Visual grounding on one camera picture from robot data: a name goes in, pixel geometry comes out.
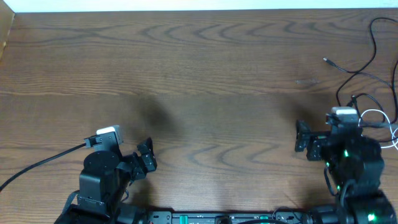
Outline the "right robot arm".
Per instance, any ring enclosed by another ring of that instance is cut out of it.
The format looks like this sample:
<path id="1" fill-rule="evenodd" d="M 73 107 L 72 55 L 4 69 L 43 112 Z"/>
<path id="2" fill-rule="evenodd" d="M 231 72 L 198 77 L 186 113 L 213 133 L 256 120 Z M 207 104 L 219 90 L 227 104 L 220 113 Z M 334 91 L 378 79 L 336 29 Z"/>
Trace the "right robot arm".
<path id="1" fill-rule="evenodd" d="M 380 144 L 362 135 L 357 121 L 331 123 L 329 131 L 313 132 L 296 122 L 295 151 L 306 151 L 310 161 L 324 161 L 324 176 L 333 205 L 315 207 L 303 223 L 397 223 L 394 207 L 379 188 L 384 169 Z"/>

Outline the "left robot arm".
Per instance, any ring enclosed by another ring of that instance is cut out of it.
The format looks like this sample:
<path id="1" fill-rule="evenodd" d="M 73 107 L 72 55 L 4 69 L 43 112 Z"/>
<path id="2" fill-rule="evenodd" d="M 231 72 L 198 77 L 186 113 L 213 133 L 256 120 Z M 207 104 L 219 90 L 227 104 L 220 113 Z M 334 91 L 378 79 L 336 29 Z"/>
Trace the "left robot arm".
<path id="1" fill-rule="evenodd" d="M 119 156 L 119 146 L 89 154 L 56 223 L 149 223 L 146 210 L 124 203 L 127 187 L 157 169 L 153 142 L 137 145 L 139 153 Z"/>

